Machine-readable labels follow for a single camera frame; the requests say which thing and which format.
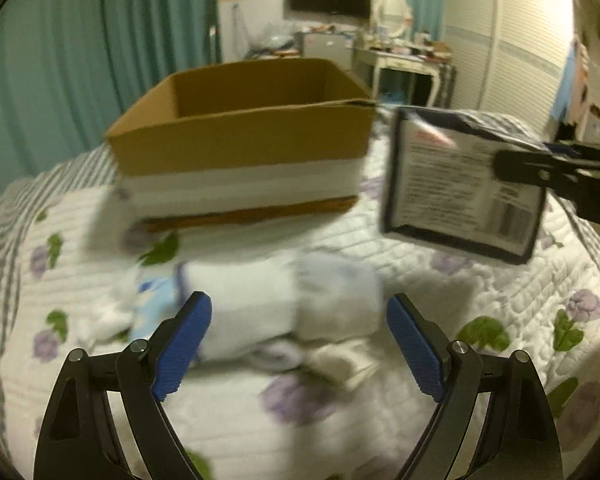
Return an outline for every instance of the bed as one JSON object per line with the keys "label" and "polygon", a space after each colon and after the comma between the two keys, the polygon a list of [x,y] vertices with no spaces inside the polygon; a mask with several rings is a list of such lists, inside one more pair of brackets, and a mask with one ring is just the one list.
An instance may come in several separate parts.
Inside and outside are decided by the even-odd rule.
{"label": "bed", "polygon": [[[529,133],[513,118],[471,118]],[[600,238],[569,203],[553,196],[534,258],[524,266],[380,237],[384,129],[376,124],[360,201],[346,214],[182,231],[177,259],[231,260],[299,248],[371,264],[386,296],[407,293],[450,338],[494,354],[529,352],[554,412],[565,476],[577,473],[600,442]],[[0,445],[27,479],[46,400],[75,346],[72,319],[137,259],[121,247],[134,217],[114,182],[103,146],[16,182],[0,197]],[[36,250],[58,240],[55,263],[45,258],[41,269]],[[147,272],[163,276],[171,268]],[[188,374],[165,409],[208,478],[382,479],[413,449],[434,404],[417,389],[386,330],[370,344],[381,367],[351,397],[302,374],[272,376],[236,364]],[[96,351],[123,346],[112,341]],[[486,401],[478,402],[456,476],[468,465]],[[112,406],[128,460],[145,478],[119,397],[112,396]]]}

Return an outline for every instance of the cardboard box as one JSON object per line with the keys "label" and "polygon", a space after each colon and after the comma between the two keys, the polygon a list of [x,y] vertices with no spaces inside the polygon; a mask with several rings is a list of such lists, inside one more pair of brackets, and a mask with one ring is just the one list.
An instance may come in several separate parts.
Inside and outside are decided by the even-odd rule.
{"label": "cardboard box", "polygon": [[373,114],[328,60],[247,61],[169,76],[107,140],[155,229],[256,221],[355,203]]}

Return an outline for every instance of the package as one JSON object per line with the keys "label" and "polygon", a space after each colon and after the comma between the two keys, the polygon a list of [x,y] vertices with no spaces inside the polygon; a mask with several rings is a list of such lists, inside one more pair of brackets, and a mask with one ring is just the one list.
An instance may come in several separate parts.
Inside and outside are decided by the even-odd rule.
{"label": "package", "polygon": [[532,256],[546,189],[498,181],[499,150],[546,150],[449,110],[403,107],[391,130],[381,231],[523,264]]}
{"label": "package", "polygon": [[153,230],[343,211],[358,195],[374,102],[323,59],[176,73],[107,133]]}

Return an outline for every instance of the white wardrobe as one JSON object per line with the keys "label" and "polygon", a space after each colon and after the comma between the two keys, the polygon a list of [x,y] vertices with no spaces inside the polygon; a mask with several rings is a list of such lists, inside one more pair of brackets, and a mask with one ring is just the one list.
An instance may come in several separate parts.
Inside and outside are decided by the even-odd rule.
{"label": "white wardrobe", "polygon": [[573,39],[573,0],[445,0],[458,68],[452,108],[501,112],[538,134]]}

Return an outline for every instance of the black clamp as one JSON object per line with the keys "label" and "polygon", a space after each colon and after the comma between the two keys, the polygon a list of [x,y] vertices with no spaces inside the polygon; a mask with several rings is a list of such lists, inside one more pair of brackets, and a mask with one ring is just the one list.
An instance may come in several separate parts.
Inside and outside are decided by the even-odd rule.
{"label": "black clamp", "polygon": [[[122,352],[67,356],[42,423],[35,480],[128,480],[107,391],[120,392],[136,443],[154,480],[203,480],[189,460],[152,387],[156,366],[180,323],[207,298],[196,292],[149,339]],[[387,323],[422,391],[437,409],[397,480],[445,480],[458,455],[478,393],[491,399],[464,479],[562,480],[562,460],[542,384],[526,352],[482,355],[450,342],[404,294],[387,306]]]}
{"label": "black clamp", "polygon": [[553,153],[501,150],[493,172],[504,182],[547,187],[571,200],[579,217],[600,224],[600,145],[548,144]]}

